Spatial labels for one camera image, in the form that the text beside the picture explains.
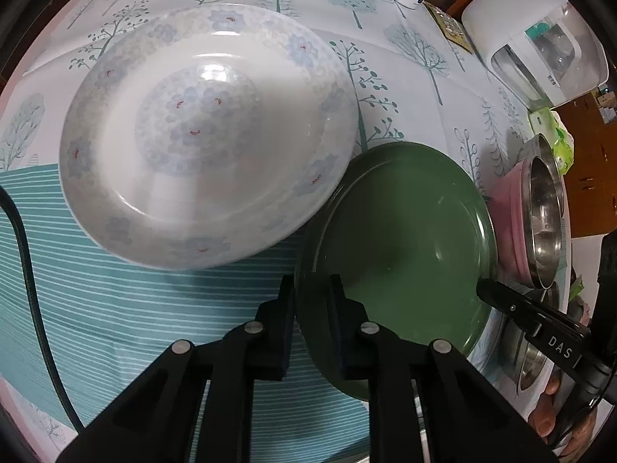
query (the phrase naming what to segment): wooden cabinet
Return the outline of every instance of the wooden cabinet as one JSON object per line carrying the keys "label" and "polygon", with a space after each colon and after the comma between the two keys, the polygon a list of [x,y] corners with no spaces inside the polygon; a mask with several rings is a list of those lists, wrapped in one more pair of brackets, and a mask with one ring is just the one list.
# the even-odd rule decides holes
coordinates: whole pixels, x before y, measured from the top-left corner
{"label": "wooden cabinet", "polygon": [[565,175],[573,237],[617,228],[617,124],[604,125],[591,94],[557,108],[575,139],[575,164]]}
{"label": "wooden cabinet", "polygon": [[570,184],[566,186],[566,191],[573,238],[600,235],[614,228],[612,224],[617,221],[613,221],[611,217],[612,196],[609,197],[609,190],[605,194],[602,182],[588,181]]}

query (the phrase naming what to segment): screw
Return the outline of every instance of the screw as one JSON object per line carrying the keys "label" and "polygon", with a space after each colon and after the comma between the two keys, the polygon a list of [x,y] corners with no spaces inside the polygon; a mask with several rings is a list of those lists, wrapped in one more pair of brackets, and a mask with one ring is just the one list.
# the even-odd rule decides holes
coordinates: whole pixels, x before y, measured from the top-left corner
{"label": "screw", "polygon": [[365,334],[377,334],[379,332],[379,326],[374,322],[362,322],[360,330]]}
{"label": "screw", "polygon": [[433,348],[436,352],[443,354],[450,353],[452,351],[452,345],[446,340],[436,340],[433,343]]}
{"label": "screw", "polygon": [[244,331],[249,334],[259,334],[263,331],[263,324],[257,320],[251,320],[245,323]]}
{"label": "screw", "polygon": [[186,340],[174,341],[172,344],[172,352],[182,355],[190,350],[190,342]]}

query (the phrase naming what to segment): green plate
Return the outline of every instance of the green plate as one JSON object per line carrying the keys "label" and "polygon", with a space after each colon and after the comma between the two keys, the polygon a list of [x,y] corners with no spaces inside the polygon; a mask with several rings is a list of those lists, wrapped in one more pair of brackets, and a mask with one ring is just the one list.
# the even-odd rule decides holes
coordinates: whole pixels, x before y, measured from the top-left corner
{"label": "green plate", "polygon": [[445,338],[468,355],[490,311],[476,283],[496,269],[489,212],[465,171],[422,144],[375,147],[351,162],[305,230],[295,284],[308,352],[336,388],[368,399],[366,382],[338,373],[325,292],[314,286],[339,273],[372,321],[416,343]]}

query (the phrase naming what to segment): white appliance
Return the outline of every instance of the white appliance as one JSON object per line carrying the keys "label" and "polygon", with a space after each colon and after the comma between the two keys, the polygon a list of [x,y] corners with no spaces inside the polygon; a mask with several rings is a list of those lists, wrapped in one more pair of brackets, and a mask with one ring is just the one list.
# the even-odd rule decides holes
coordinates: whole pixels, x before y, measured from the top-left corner
{"label": "white appliance", "polygon": [[530,110],[609,78],[602,45],[567,0],[473,0],[462,21],[485,66]]}

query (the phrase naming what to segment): tree print tablecloth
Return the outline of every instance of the tree print tablecloth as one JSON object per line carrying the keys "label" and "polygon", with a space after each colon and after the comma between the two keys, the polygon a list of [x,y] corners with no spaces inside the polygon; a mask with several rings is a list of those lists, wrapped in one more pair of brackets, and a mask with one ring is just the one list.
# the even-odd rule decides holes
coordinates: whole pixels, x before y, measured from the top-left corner
{"label": "tree print tablecloth", "polygon": [[[531,136],[525,107],[430,14],[394,0],[75,0],[17,83],[0,119],[0,184],[24,217],[42,314],[69,396],[91,421],[175,339],[215,340],[276,296],[301,232],[252,258],[202,272],[129,265],[98,248],[64,202],[57,171],[64,117],[88,70],[114,42],[172,8],[258,5],[319,34],[356,86],[355,153],[386,142],[428,144],[488,194]],[[0,219],[0,373],[38,412],[68,424],[42,363],[8,221]],[[560,287],[565,290],[565,252]],[[525,416],[539,395],[513,397],[494,350],[492,314],[470,360]],[[295,329],[288,377],[255,387],[253,461],[320,462],[366,451],[368,417],[317,372]]]}

